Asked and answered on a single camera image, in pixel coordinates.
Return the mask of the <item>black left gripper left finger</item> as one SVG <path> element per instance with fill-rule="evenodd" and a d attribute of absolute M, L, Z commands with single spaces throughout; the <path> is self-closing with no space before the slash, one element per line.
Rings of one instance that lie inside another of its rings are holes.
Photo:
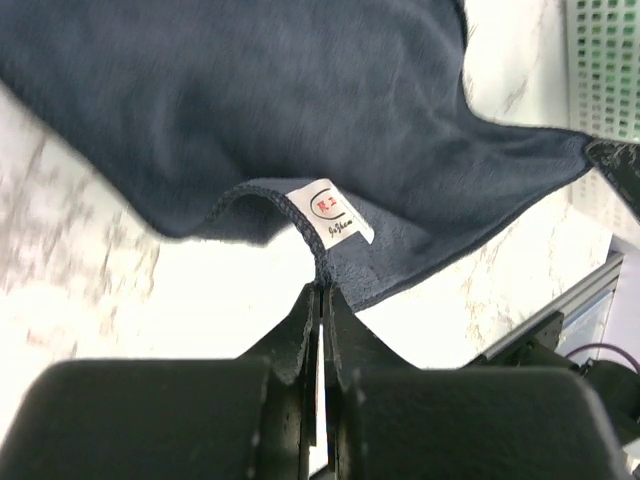
<path fill-rule="evenodd" d="M 320 292 L 235 359 L 57 363 L 8 432 L 12 479 L 305 479 Z"/>

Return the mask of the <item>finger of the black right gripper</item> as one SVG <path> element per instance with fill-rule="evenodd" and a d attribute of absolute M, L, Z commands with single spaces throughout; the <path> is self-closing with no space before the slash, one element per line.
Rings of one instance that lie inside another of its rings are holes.
<path fill-rule="evenodd" d="M 585 205 L 596 217 L 611 217 L 621 211 L 615 204 L 624 205 L 639 223 L 639 144 L 595 139 L 584 150 L 593 168 L 592 181 L 588 182 Z"/>

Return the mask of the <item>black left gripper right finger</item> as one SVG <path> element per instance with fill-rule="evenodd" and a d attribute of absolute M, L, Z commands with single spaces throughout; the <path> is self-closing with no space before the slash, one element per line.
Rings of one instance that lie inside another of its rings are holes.
<path fill-rule="evenodd" d="M 422 370 L 322 300 L 328 464 L 339 479 L 625 479 L 603 401 L 552 352 Z"/>

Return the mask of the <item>dark blue towel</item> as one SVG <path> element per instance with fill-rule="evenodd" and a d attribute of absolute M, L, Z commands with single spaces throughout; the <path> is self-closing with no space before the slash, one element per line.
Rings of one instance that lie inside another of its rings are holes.
<path fill-rule="evenodd" d="M 294 224 L 354 310 L 584 175 L 588 137 L 476 117 L 459 1 L 5 1 L 1 80 L 156 231 Z"/>

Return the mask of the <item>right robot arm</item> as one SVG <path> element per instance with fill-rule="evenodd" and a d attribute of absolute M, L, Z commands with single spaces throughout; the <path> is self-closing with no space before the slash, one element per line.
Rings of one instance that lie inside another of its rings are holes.
<path fill-rule="evenodd" d="M 615 191 L 625 210 L 639 223 L 639 145 L 597 140 L 586 149 L 589 160 Z M 627 361 L 621 364 L 607 359 L 589 358 L 576 363 L 573 358 L 587 351 L 608 350 Z M 591 342 L 572 351 L 552 355 L 554 363 L 578 374 L 603 401 L 621 444 L 639 439 L 639 358 L 621 345 Z"/>

